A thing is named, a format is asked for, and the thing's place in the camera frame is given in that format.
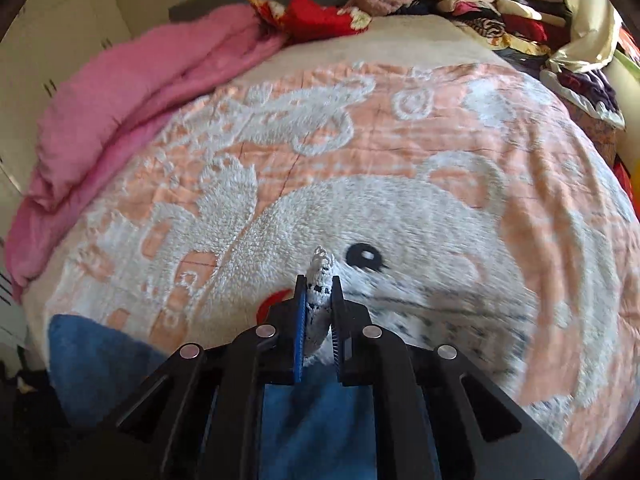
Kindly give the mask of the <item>pile of folded clothes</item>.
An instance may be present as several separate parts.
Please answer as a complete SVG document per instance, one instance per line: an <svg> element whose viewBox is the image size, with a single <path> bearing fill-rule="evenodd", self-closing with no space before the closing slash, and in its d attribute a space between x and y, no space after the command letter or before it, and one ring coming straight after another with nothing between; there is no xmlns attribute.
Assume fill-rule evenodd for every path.
<svg viewBox="0 0 640 480"><path fill-rule="evenodd" d="M411 0L394 13L438 15L491 50L537 58L570 42L572 12L565 0Z"/></svg>

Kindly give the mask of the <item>blue denim pants lace trim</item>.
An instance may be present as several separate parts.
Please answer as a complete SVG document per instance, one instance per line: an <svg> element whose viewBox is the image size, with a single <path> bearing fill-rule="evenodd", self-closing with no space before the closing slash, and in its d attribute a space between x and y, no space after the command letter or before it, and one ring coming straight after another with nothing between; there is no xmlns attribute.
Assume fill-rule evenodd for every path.
<svg viewBox="0 0 640 480"><path fill-rule="evenodd" d="M184 344L164 356L76 315L49 324L49 372L72 426L73 479L201 479L227 350ZM294 386L262 401L262 479L372 479L373 401L313 360Z"/></svg>

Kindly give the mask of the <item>pink folded quilt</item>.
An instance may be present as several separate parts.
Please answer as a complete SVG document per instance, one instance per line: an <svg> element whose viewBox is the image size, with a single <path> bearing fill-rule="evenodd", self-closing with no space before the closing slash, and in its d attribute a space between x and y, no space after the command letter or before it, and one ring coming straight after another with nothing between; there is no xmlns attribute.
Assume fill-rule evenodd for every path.
<svg viewBox="0 0 640 480"><path fill-rule="evenodd" d="M14 297L177 108L264 62L285 41L249 4L229 4L108 49L63 82L39 119L37 163L6 238Z"/></svg>

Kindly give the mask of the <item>cream wardrobe cabinet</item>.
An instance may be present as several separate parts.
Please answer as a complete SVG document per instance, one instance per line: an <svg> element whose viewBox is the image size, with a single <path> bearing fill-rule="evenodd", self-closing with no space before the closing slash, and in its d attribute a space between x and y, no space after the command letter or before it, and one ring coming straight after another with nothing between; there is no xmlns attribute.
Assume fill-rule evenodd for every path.
<svg viewBox="0 0 640 480"><path fill-rule="evenodd" d="M1 167L23 193L37 120L62 82L130 32L116 0L27 0L1 40Z"/></svg>

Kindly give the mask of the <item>red floral cloth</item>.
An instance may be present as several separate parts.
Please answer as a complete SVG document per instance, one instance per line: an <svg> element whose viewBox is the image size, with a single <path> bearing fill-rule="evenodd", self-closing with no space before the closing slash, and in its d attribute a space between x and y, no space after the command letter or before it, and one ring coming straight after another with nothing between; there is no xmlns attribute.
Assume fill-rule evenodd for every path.
<svg viewBox="0 0 640 480"><path fill-rule="evenodd" d="M322 6L314 0L291 0L286 6L276 0L247 0L260 19L300 44L365 32L372 21L356 6Z"/></svg>

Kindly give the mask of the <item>peach white bear blanket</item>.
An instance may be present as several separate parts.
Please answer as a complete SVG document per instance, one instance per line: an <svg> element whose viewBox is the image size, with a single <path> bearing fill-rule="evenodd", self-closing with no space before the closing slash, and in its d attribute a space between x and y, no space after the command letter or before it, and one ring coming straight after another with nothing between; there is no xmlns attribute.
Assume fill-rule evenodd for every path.
<svg viewBox="0 0 640 480"><path fill-rule="evenodd" d="M639 222L551 90L442 18L289 47L181 105L22 293L157 352L227 342L326 249L349 298L445 339L576 460L639 401Z"/></svg>

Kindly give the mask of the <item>purple white garment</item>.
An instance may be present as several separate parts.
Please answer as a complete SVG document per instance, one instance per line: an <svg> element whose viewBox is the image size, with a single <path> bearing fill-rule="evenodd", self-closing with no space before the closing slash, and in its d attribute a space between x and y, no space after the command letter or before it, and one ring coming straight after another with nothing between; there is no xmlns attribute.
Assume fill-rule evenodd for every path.
<svg viewBox="0 0 640 480"><path fill-rule="evenodd" d="M626 122L617 103L616 92L600 70L588 73L561 73L543 68L540 82L558 96L579 108L588 116L624 130Z"/></svg>

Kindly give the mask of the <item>cream yellow curtain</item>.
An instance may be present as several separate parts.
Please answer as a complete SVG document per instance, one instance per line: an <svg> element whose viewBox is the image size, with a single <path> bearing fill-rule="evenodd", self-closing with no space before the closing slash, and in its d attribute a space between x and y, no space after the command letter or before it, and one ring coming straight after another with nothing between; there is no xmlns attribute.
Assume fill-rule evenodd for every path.
<svg viewBox="0 0 640 480"><path fill-rule="evenodd" d="M565 0L572 14L570 42L548 59L552 72L587 73L611 62L622 17L610 0Z"/></svg>

